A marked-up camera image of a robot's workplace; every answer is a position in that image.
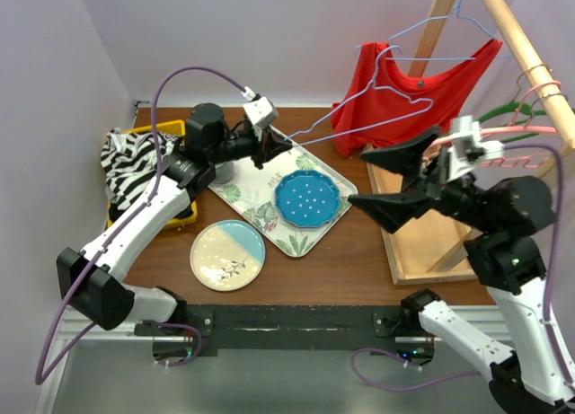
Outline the red tank top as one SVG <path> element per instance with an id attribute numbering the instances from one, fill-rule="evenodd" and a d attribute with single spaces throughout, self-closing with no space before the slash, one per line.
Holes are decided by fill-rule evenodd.
<path id="1" fill-rule="evenodd" d="M 411 77 L 395 63 L 388 43 L 363 44 L 344 100 L 332 105 L 338 153 L 348 157 L 366 144 L 397 145 L 435 125 L 446 133 L 501 46 L 488 40 L 447 71 Z"/>

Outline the black white striped tank top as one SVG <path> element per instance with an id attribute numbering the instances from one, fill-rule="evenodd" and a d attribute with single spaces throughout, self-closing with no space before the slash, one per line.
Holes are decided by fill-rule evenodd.
<path id="1" fill-rule="evenodd" d="M 156 176 L 157 154 L 152 132 L 113 129 L 101 150 L 106 194 L 118 211 L 130 208 Z"/>

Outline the blue wire hanger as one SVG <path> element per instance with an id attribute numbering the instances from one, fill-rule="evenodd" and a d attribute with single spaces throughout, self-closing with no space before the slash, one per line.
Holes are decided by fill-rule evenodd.
<path id="1" fill-rule="evenodd" d="M 329 139 L 338 139 L 351 134 L 358 134 L 372 128 L 379 128 L 383 125 L 411 118 L 430 110 L 434 105 L 434 100 L 428 97 L 415 98 L 408 93 L 400 91 L 394 85 L 378 85 L 377 78 L 380 72 L 380 60 L 387 60 L 387 55 L 391 53 L 397 45 L 388 45 L 374 59 L 374 70 L 371 78 L 365 87 L 355 94 L 347 97 L 332 110 L 318 119 L 310 128 L 299 130 L 287 140 L 294 143 L 294 138 L 310 134 L 317 126 L 324 121 L 335 116 L 335 129 L 328 136 L 305 141 L 297 146 L 311 145 Z"/>
<path id="2" fill-rule="evenodd" d="M 402 62 L 459 62 L 462 49 L 497 38 L 497 32 L 465 8 L 473 0 L 433 0 L 427 16 L 392 33 L 385 41 Z"/>

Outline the blue wire hanger front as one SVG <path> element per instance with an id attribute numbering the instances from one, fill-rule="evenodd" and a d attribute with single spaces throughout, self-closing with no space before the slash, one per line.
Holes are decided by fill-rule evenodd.
<path id="1" fill-rule="evenodd" d="M 332 110 L 318 119 L 310 128 L 299 130 L 287 140 L 294 143 L 294 138 L 310 134 L 317 126 L 324 121 L 335 116 L 335 129 L 328 136 L 305 141 L 297 146 L 311 145 L 329 139 L 338 139 L 351 134 L 358 134 L 372 128 L 379 128 L 383 125 L 411 118 L 430 110 L 434 105 L 434 100 L 428 97 L 415 98 L 408 93 L 400 91 L 394 85 L 378 85 L 377 78 L 380 72 L 380 60 L 387 60 L 387 55 L 391 53 L 397 45 L 388 45 L 374 59 L 374 70 L 371 78 L 365 87 L 355 94 L 347 97 Z"/>

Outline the green plastic hanger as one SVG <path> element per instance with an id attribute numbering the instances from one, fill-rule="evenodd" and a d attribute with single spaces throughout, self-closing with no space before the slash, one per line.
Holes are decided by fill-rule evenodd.
<path id="1" fill-rule="evenodd" d="M 545 116 L 545 110 L 534 110 L 533 107 L 527 102 L 521 101 L 511 101 L 500 105 L 494 109 L 481 115 L 477 121 L 480 124 L 487 122 L 490 119 L 497 118 L 499 116 L 507 115 L 512 113 L 514 118 L 510 121 L 508 126 L 499 126 L 491 128 L 491 133 L 493 135 L 497 134 L 510 134 L 512 132 L 520 132 L 520 135 L 507 137 L 500 140 L 501 143 L 507 144 L 516 142 L 519 140 L 528 139 L 531 137 L 539 136 L 542 134 L 553 134 L 554 129 L 551 127 L 530 127 L 530 122 L 538 117 Z"/>

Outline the thick pink plastic hanger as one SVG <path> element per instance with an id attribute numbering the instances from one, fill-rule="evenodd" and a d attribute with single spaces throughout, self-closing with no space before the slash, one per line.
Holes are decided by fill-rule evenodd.
<path id="1" fill-rule="evenodd" d="M 503 144 L 510 144 L 521 140 L 526 140 L 540 135 L 556 135 L 556 131 L 552 127 L 544 126 L 506 126 L 495 128 L 482 128 L 482 138 L 495 136 Z M 435 157 L 438 156 L 439 148 L 449 142 L 448 137 L 441 137 L 434 141 L 432 145 L 425 151 L 423 156 L 423 163 L 428 165 Z M 495 159 L 486 160 L 481 162 L 481 168 L 499 167 L 504 169 L 522 167 L 525 169 L 536 169 L 542 166 L 550 159 L 549 154 L 542 152 L 538 154 L 528 154 L 511 157 L 497 157 Z"/>

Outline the thin pink wire hanger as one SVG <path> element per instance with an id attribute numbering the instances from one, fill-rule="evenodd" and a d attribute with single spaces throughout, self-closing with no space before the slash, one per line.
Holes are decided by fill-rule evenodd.
<path id="1" fill-rule="evenodd" d="M 526 80 L 531 73 L 538 69 L 543 69 L 549 76 L 549 80 L 542 81 L 541 83 L 537 82 L 527 91 L 522 93 L 523 81 Z M 515 126 L 517 124 L 518 116 L 521 113 L 523 107 L 526 105 L 526 100 L 529 96 L 537 95 L 537 98 L 529 106 L 528 117 L 526 118 L 526 122 L 523 124 L 524 128 L 527 128 L 530 125 L 530 122 L 535 118 L 535 106 L 537 104 L 543 105 L 544 100 L 551 98 L 554 95 L 563 96 L 562 83 L 552 78 L 552 72 L 553 70 L 546 63 L 540 63 L 538 65 L 529 67 L 526 71 L 519 75 L 516 80 L 518 90 L 516 92 L 515 99 L 521 96 L 521 100 L 519 101 L 519 104 L 514 111 L 511 121 L 508 123 L 509 127 Z"/>

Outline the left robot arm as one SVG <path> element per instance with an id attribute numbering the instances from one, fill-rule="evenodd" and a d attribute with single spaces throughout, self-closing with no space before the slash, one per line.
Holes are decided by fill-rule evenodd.
<path id="1" fill-rule="evenodd" d="M 249 157 L 258 169 L 292 145 L 272 128 L 278 111 L 265 97 L 243 105 L 243 129 L 231 131 L 223 109 L 204 103 L 192 110 L 185 134 L 165 156 L 160 175 L 136 202 L 80 251 L 57 256 L 57 279 L 65 305 L 104 330 L 125 321 L 154 322 L 166 335 L 186 324 L 182 301 L 162 288 L 124 284 L 131 266 L 155 236 L 208 188 L 220 163 Z"/>

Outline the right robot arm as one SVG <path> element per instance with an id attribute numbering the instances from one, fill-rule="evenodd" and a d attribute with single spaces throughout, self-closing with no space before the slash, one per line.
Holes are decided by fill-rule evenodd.
<path id="1" fill-rule="evenodd" d="M 432 128 L 402 144 L 363 152 L 366 163 L 400 175 L 402 187 L 352 195 L 349 202 L 388 233 L 430 210 L 473 228 L 476 236 L 464 242 L 467 259 L 498 306 L 511 344 L 477 329 L 429 289 L 402 300 L 402 329 L 412 336 L 425 331 L 448 344 L 486 380 L 507 413 L 571 413 L 574 363 L 552 308 L 553 261 L 542 259 L 534 241 L 536 233 L 558 226 L 562 194 L 529 175 L 480 188 L 474 168 L 500 158 L 506 145 L 484 140 L 477 128 L 454 131 L 449 146 L 425 163 L 424 152 L 437 138 Z"/>

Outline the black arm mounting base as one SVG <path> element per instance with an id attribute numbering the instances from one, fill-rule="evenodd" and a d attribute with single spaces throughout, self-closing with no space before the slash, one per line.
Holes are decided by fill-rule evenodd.
<path id="1" fill-rule="evenodd" d="M 204 357 L 221 350 L 394 349 L 398 342 L 423 342 L 400 306 L 377 305 L 218 305 L 192 304 L 185 323 L 199 331 L 201 342 L 185 329 L 135 326 L 135 335 L 153 341 L 153 353 L 180 354 L 199 348 Z"/>

